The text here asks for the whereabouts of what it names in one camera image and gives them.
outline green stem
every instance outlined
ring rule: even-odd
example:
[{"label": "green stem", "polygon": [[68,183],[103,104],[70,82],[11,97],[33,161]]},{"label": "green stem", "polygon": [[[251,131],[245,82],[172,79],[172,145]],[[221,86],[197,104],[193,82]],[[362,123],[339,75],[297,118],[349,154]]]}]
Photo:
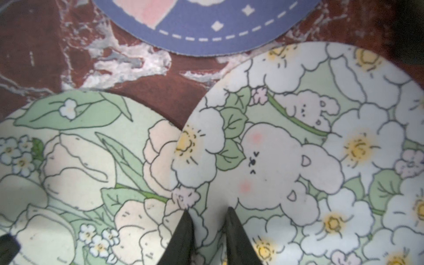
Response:
[{"label": "green stem", "polygon": [[318,135],[318,136],[322,136],[322,137],[326,137],[329,134],[326,131],[320,131],[320,130],[317,130],[315,128],[312,128],[311,126],[299,121],[295,117],[290,117],[289,115],[287,115],[286,109],[283,106],[281,106],[280,103],[278,103],[275,100],[275,98],[269,92],[268,92],[268,101],[279,113],[281,113],[281,115],[286,117],[288,120],[290,120],[291,122],[293,122],[297,126],[307,130],[308,132],[313,133],[313,134]]},{"label": "green stem", "polygon": [[374,209],[374,208],[371,208],[371,211],[376,215],[383,215],[385,213],[382,210],[377,210],[377,209]]},{"label": "green stem", "polygon": [[133,189],[131,187],[128,187],[128,186],[125,186],[125,185],[122,185],[122,184],[119,184],[119,183],[116,183],[115,189],[132,189],[132,190],[138,191],[139,193],[141,193],[147,199],[154,198],[154,199],[162,201],[164,203],[166,203],[168,201],[168,198],[159,196],[159,195],[151,193],[151,192],[136,190],[136,189]]}]

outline pink blush cheek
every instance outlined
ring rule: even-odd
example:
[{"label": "pink blush cheek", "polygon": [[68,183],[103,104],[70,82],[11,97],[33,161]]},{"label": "pink blush cheek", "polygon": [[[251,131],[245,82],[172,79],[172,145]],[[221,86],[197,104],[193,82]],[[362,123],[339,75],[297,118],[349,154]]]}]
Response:
[{"label": "pink blush cheek", "polygon": [[249,137],[249,142],[254,145],[260,145],[262,143],[263,135],[262,133],[255,133]]},{"label": "pink blush cheek", "polygon": [[249,180],[240,182],[239,191],[242,194],[250,193],[252,191],[252,183]]}]

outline coaster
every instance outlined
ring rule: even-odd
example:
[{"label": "coaster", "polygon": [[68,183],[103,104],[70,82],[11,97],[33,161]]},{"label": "coaster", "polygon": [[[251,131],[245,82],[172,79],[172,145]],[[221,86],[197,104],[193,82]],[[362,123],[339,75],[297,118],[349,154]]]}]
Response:
[{"label": "coaster", "polygon": [[189,56],[251,50],[303,19],[318,0],[94,0],[118,26]]},{"label": "coaster", "polygon": [[13,264],[156,264],[198,200],[170,178],[180,131],[129,98],[53,95],[0,132],[0,234],[21,244]]},{"label": "coaster", "polygon": [[231,206],[263,264],[423,264],[423,131],[424,91],[371,51],[306,42],[243,63],[172,162],[200,195],[197,258],[227,264]]}]

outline black object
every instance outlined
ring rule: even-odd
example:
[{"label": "black object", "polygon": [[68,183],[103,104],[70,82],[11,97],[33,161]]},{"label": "black object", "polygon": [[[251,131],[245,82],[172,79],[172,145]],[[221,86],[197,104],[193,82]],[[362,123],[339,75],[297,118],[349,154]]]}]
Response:
[{"label": "black object", "polygon": [[228,207],[225,231],[229,265],[262,265],[232,207]]},{"label": "black object", "polygon": [[0,265],[8,265],[19,253],[21,246],[10,234],[0,237]]},{"label": "black object", "polygon": [[[228,265],[262,265],[232,207],[225,218]],[[158,265],[189,265],[194,251],[194,229],[186,210]]]},{"label": "black object", "polygon": [[189,265],[193,246],[193,221],[185,210],[158,265]]}]

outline white diamond shape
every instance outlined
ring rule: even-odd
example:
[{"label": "white diamond shape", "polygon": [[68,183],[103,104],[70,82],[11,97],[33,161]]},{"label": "white diamond shape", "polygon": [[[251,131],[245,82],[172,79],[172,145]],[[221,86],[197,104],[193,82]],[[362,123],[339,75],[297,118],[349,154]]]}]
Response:
[{"label": "white diamond shape", "polygon": [[246,15],[246,16],[249,16],[249,15],[251,15],[253,12],[255,12],[255,9],[254,8],[252,8],[250,5],[247,5],[245,8],[243,8],[241,11],[243,11],[243,13]]},{"label": "white diamond shape", "polygon": [[223,26],[224,26],[224,24],[217,20],[217,21],[215,21],[215,23],[212,24],[211,28],[215,31],[218,31],[218,30],[222,29]]}]

